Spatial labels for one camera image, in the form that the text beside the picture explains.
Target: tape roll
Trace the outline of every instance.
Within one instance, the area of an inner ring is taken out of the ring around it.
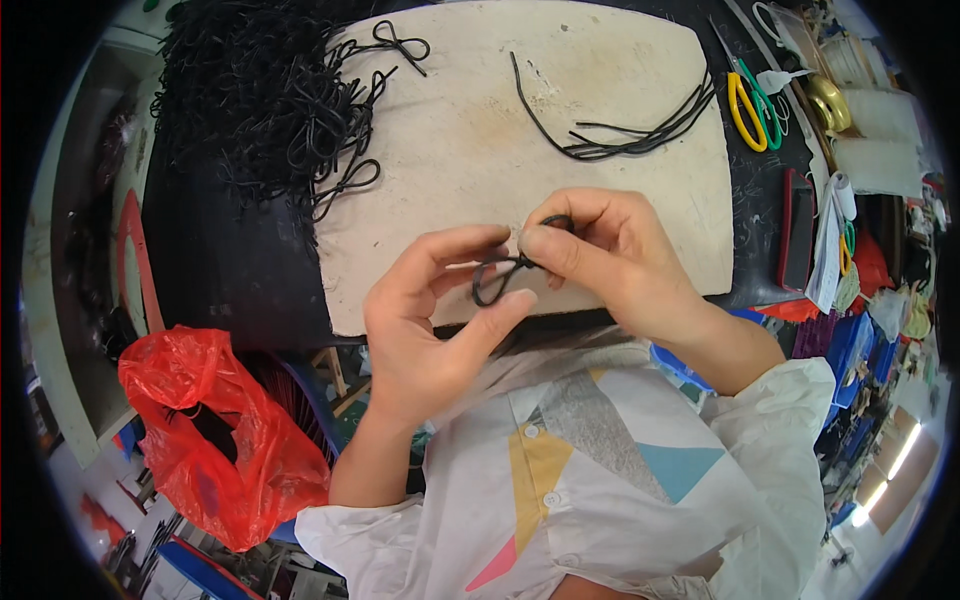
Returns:
[[[853,186],[850,185],[850,178],[840,173],[837,175],[836,183],[833,185],[833,192],[840,201],[840,212],[844,219],[852,221],[856,218],[856,202],[853,200]]]

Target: person's left hand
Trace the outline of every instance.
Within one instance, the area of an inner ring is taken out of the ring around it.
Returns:
[[[537,302],[531,290],[506,294],[482,308],[447,342],[433,335],[437,299],[471,281],[463,265],[503,252],[510,229],[475,225],[420,236],[364,300],[372,396],[368,412],[383,422],[420,426],[462,396],[487,357]]]

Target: white board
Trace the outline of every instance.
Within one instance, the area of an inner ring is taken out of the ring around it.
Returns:
[[[372,43],[380,18],[344,35]],[[458,2],[386,18],[399,37],[430,43],[429,58],[419,62],[428,77],[395,51],[345,64],[344,79],[366,85],[374,70],[399,68],[374,106],[365,155],[382,165],[380,179],[342,194],[316,225],[335,333],[365,332],[363,298],[421,233],[476,223],[516,232],[552,191],[570,186],[642,192],[697,290],[730,291],[731,182],[716,100],[684,137],[649,155],[583,163],[537,131],[517,97],[510,61],[513,51],[527,101],[562,144],[573,141],[566,132],[581,120],[649,130],[703,78],[704,53],[692,30],[638,12],[552,0]],[[511,288],[536,291],[537,314],[602,306],[576,285],[554,292],[545,281],[543,271],[523,270]],[[441,300],[432,321],[464,323],[476,310],[465,286]]]

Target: blue triangle pattern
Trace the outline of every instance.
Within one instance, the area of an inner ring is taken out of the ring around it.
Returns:
[[[683,500],[724,455],[723,448],[671,448],[641,442],[636,443],[636,449],[674,504]]]

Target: red phone case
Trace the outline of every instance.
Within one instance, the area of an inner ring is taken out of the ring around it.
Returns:
[[[794,224],[793,224],[793,190],[794,190],[794,184],[793,184],[793,183],[794,183],[794,178],[795,178],[795,177],[796,177],[797,179],[799,179],[799,180],[802,180],[802,181],[810,188],[811,197],[812,197],[812,199],[813,199],[813,204],[816,205],[816,202],[817,202],[816,193],[812,193],[812,192],[813,192],[813,184],[810,183],[810,181],[807,180],[807,178],[805,178],[805,177],[802,176],[800,173],[798,173],[796,169],[787,169],[786,172],[785,172],[784,178],[783,178],[783,231],[782,231],[782,233],[780,234],[780,263],[779,263],[778,266],[777,266],[777,285],[780,286],[781,288],[783,288],[784,290],[790,290],[791,292],[800,292],[800,293],[802,293],[802,292],[804,291],[803,288],[797,289],[797,288],[794,288],[794,287],[790,287],[790,285],[784,281],[785,276],[786,276],[787,262],[788,262],[788,260],[791,260],[791,259],[792,259],[792,256],[790,256],[790,238],[791,238],[791,236],[792,236],[792,234],[793,234],[793,232],[794,232],[794,231],[793,231],[793,227],[794,227]],[[812,236],[813,236],[813,221],[814,221],[813,218],[812,218],[813,206],[811,206],[810,210],[811,210],[811,218],[810,218],[810,236],[811,236],[811,242],[810,242],[810,248],[812,248],[812,245],[813,245],[813,241],[812,241]],[[809,277],[809,275],[810,275],[810,251],[809,251],[809,248],[807,248],[807,252],[805,253],[805,257],[804,257],[804,258],[805,258],[805,262],[806,262],[806,276]]]

